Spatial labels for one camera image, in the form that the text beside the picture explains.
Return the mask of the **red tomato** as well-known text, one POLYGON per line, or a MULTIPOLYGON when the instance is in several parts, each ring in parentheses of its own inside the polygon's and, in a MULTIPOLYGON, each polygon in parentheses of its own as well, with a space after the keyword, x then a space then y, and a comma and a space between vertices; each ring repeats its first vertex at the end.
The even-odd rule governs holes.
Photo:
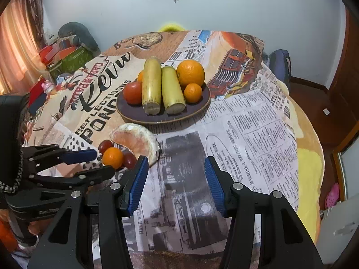
POLYGON ((128 83, 123 90, 123 94, 128 104, 142 104, 142 83, 139 81, 128 83))

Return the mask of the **peeled pomelo piece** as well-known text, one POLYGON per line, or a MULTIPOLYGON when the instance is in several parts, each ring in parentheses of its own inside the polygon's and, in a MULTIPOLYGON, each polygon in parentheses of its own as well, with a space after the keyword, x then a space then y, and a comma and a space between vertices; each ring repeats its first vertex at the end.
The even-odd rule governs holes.
POLYGON ((160 145, 156 137, 140 124, 125 123, 113 129, 109 137, 114 143, 130 150, 136 158, 146 156, 149 167, 152 167, 159 159, 160 145))

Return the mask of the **orange brown curtain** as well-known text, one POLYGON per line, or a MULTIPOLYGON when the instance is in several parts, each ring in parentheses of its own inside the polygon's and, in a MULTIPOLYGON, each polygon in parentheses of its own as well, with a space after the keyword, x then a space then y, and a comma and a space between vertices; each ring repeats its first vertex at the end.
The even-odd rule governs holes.
POLYGON ((29 91, 49 78, 44 47, 43 1, 10 0, 1 13, 1 94, 29 91))

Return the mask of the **red box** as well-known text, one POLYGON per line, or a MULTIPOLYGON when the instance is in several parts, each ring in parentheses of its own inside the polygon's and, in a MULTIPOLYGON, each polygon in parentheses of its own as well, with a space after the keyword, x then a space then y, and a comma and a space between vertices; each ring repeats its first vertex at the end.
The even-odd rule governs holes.
POLYGON ((37 84, 31 89, 30 99, 28 102, 28 112, 31 115, 35 115, 37 110, 44 105, 47 95, 44 92, 41 83, 37 84))

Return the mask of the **large orange front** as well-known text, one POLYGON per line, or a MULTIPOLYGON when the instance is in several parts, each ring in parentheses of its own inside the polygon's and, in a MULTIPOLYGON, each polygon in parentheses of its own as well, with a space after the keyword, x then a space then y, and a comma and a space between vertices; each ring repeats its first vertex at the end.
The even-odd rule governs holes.
POLYGON ((195 83, 202 86, 205 80, 203 66, 195 60, 184 60, 176 68, 176 74, 181 86, 195 83))

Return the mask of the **pink slipper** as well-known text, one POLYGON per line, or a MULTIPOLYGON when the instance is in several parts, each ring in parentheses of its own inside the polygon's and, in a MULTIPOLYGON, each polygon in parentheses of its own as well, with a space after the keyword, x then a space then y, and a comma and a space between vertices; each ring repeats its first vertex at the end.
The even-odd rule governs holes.
POLYGON ((337 201, 339 201, 339 184, 335 183, 326 196, 324 202, 325 209, 335 206, 337 201))

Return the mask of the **small mandarin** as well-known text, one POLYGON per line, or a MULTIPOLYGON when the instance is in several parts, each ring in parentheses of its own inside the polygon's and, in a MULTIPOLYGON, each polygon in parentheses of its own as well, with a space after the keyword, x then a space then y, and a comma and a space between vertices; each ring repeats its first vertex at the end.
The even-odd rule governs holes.
POLYGON ((112 166, 114 169, 119 169, 122 166, 123 162, 124 154, 120 149, 116 147, 108 148, 102 156, 102 163, 105 166, 112 166))
POLYGON ((194 104, 200 101, 202 97, 202 88, 196 83, 190 83, 184 89, 183 94, 188 103, 194 104))

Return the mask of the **dark red grape right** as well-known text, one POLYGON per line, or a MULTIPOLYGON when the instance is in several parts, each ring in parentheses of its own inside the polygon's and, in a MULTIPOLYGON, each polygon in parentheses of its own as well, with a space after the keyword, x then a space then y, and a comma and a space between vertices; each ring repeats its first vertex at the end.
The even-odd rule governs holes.
POLYGON ((124 166, 127 169, 133 169, 137 163, 137 158, 131 152, 124 152, 124 166))

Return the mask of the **small mandarin front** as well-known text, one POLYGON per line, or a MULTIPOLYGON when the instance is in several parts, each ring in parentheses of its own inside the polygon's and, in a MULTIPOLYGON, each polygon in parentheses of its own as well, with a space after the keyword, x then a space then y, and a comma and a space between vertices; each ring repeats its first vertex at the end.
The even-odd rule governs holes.
POLYGON ((196 83, 190 83, 184 89, 183 94, 188 103, 194 104, 200 101, 202 97, 202 88, 196 83))

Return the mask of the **green storage box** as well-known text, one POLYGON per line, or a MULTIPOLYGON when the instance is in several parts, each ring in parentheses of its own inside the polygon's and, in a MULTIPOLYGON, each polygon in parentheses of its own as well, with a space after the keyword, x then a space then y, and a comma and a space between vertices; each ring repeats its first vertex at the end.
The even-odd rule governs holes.
POLYGON ((57 61, 54 62, 54 65, 49 69, 52 76, 64 73, 72 74, 77 69, 84 67, 87 62, 94 58, 94 56, 91 51, 80 46, 77 48, 69 47, 61 50, 56 54, 55 58, 57 61))

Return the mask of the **newspaper print tablecloth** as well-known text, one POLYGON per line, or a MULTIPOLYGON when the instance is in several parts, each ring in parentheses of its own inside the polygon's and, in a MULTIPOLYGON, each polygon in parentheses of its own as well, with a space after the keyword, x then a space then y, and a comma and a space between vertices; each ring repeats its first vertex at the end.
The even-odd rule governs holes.
POLYGON ((204 175, 215 157, 235 181, 262 193, 281 191, 316 241, 324 157, 317 134, 285 86, 262 61, 251 35, 192 30, 123 39, 66 81, 30 124, 31 146, 122 145, 127 124, 116 105, 145 60, 165 66, 199 62, 210 90, 207 106, 181 121, 152 124, 160 150, 134 215, 124 220, 134 268, 217 268, 229 219, 216 210, 204 175))

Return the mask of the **yellow chair back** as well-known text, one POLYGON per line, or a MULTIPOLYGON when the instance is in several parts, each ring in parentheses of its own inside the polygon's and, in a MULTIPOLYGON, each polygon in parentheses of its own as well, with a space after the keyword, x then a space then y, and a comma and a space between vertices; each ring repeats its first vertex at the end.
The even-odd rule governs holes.
POLYGON ((159 32, 181 32, 185 31, 185 28, 175 23, 168 23, 159 29, 159 32))

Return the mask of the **large orange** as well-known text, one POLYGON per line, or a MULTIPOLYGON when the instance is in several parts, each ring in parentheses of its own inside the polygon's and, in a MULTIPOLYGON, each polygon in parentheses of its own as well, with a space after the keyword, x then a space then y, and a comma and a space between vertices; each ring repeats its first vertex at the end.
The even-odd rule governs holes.
POLYGON ((176 68, 176 74, 181 86, 195 83, 202 86, 205 80, 203 66, 195 60, 184 60, 176 68))
POLYGON ((137 81, 142 83, 143 82, 143 75, 144 75, 144 71, 140 71, 137 77, 137 81))

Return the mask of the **dark purple round plate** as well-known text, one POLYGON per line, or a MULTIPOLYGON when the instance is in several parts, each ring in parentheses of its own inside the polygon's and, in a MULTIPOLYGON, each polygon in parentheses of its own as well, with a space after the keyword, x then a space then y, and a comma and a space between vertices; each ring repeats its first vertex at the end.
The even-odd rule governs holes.
POLYGON ((122 92, 117 96, 116 100, 116 109, 117 112, 126 122, 133 122, 138 124, 163 124, 163 123, 172 123, 176 121, 181 121, 187 118, 191 118, 196 114, 199 114, 205 110, 211 101, 210 89, 204 83, 202 85, 202 97, 199 102, 196 104, 187 104, 183 112, 174 115, 168 115, 166 113, 163 101, 161 102, 160 113, 157 115, 147 115, 144 112, 142 106, 130 105, 128 104, 122 92))

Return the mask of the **brown wooden door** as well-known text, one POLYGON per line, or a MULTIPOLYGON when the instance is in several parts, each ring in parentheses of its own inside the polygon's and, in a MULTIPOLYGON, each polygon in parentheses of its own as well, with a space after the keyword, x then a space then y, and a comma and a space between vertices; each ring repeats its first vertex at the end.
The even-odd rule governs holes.
POLYGON ((358 20, 346 10, 344 44, 328 91, 334 128, 331 145, 339 145, 358 123, 358 20))

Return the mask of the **dark blue backpack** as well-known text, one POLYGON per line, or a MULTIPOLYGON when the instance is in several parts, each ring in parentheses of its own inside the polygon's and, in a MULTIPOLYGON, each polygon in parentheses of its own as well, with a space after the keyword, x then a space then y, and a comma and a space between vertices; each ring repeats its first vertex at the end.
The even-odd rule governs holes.
POLYGON ((291 89, 291 60, 287 50, 278 49, 269 55, 269 68, 276 78, 291 89))

